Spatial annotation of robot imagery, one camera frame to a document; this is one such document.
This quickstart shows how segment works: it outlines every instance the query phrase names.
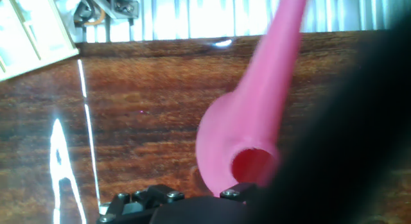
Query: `screw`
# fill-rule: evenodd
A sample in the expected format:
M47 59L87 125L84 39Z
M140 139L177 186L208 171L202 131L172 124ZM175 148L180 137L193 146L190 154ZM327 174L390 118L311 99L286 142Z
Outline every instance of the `screw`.
M117 194L117 196L119 196L120 198L124 198L125 196L127 196L127 194L126 193L119 193L119 194Z
M180 192L178 191L172 191L170 193L167 194L167 197L169 198L175 198L176 196L180 195Z
M240 193L235 191L234 189L228 189L226 191L223 191L223 194L224 196L231 196L231 197L240 195Z
M126 10L127 10L128 12L132 12L132 11L134 10L134 7L133 7L132 5L130 5L130 4L128 4L128 5L126 6Z
M114 214L106 214L106 215L103 215L102 217L100 217L100 222L102 222L102 223L111 222L115 218L116 218L116 215L114 215Z

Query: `pink plastic tube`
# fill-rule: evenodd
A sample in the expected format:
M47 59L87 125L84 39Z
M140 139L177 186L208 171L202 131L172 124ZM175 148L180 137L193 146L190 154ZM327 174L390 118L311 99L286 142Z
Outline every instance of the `pink plastic tube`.
M264 186L279 165L275 143L306 1L281 1L236 90L218 98L200 122L198 169L215 196L239 182Z

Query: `wooden table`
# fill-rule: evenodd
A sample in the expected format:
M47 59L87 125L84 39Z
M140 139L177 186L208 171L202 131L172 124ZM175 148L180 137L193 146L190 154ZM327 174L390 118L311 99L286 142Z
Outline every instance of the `wooden table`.
M378 35L304 35L280 131L283 155L318 101L341 82L339 74L356 67L354 49L367 47ZM213 45L222 39L81 44L76 58L1 82L0 222L53 222L49 139L57 118L87 221L95 222L98 200L85 105L101 202L153 184L187 196L207 194L196 168L197 126L210 103L235 88L258 40L240 37L228 47ZM60 192L62 223L80 223L68 179L60 182ZM409 163L393 167L374 204L366 217L411 223Z

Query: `metal clamp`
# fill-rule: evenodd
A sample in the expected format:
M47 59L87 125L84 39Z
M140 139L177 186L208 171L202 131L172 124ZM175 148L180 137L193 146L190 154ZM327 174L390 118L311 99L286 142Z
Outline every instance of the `metal clamp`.
M112 19L136 19L139 3L133 0L93 0Z

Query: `corrugated metal wall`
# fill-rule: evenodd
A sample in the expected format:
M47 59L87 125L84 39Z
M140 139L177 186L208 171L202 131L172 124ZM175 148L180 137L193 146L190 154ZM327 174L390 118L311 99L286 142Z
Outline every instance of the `corrugated metal wall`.
M140 18L80 28L76 42L126 42L264 34L280 0L137 0ZM411 0L310 0L302 32L380 30Z

